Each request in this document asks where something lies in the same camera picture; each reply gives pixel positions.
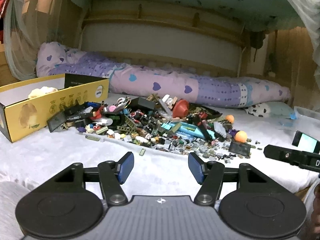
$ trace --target white wall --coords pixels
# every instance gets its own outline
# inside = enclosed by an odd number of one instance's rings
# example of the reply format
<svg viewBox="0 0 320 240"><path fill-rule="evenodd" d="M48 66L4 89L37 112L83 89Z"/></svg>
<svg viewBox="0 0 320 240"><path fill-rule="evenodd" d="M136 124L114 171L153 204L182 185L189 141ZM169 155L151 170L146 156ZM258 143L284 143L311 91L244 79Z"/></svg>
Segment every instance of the white wall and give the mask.
<svg viewBox="0 0 320 240"><path fill-rule="evenodd" d="M237 45L198 33L140 24L88 24L84 51L130 52L180 58L237 71Z"/></svg>

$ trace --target phone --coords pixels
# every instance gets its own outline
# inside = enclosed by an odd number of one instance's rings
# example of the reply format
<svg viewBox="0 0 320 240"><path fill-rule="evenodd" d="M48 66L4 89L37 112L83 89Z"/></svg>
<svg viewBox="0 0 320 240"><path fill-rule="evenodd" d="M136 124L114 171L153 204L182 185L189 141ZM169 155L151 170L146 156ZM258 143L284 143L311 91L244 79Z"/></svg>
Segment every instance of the phone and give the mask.
<svg viewBox="0 0 320 240"><path fill-rule="evenodd" d="M300 131L296 131L292 145L301 151L320 153L320 142Z"/></svg>

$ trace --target pillow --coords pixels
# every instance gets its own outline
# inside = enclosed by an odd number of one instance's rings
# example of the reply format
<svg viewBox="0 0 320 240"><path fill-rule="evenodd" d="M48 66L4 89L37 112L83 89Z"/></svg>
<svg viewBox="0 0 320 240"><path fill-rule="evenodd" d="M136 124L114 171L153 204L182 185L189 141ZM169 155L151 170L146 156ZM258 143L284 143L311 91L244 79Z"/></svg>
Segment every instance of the pillow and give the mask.
<svg viewBox="0 0 320 240"><path fill-rule="evenodd" d="M248 114L258 117L281 117L294 119L294 110L283 102L266 102L246 109Z"/></svg>

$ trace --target white bed sheet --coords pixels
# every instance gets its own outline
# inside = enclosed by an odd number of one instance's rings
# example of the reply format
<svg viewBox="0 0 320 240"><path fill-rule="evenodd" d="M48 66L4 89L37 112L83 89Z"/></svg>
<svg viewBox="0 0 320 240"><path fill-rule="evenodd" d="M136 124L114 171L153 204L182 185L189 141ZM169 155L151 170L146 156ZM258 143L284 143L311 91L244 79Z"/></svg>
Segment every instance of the white bed sheet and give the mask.
<svg viewBox="0 0 320 240"><path fill-rule="evenodd" d="M115 102L120 96L109 94L107 102ZM216 109L234 115L234 128L246 131L253 143L256 140L261 142L257 148L264 148L268 144L294 148L291 145L294 131L280 130L280 125L248 115L244 110ZM188 168L187 155L146 148L144 156L139 156L141 149L140 146L115 139L108 138L106 142L87 140L74 128L54 133L43 128L13 144L0 134L0 181L16 181L32 189L72 163L81 162L84 167L96 167L106 160L118 161L127 151L132 151L135 165L122 185L129 199L132 195L195 197L200 185ZM308 187L317 179L315 172L267 159L263 151L258 149L252 149L251 152L250 159L235 158L225 166L238 168L240 163L249 163L293 193ZM88 183L87 189L101 198L98 183ZM220 198L235 189L235 183L225 183Z"/></svg>

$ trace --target black box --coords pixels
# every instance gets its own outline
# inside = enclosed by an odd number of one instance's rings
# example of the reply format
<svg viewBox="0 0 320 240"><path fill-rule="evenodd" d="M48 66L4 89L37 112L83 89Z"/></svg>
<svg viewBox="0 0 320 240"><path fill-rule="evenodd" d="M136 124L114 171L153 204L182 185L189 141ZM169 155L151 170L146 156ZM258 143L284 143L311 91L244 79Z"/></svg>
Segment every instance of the black box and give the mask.
<svg viewBox="0 0 320 240"><path fill-rule="evenodd" d="M138 110L141 111L153 111L155 109L156 103L152 101L148 101L144 98L135 98L131 100L131 103L129 104L129 107L132 110Z"/></svg>

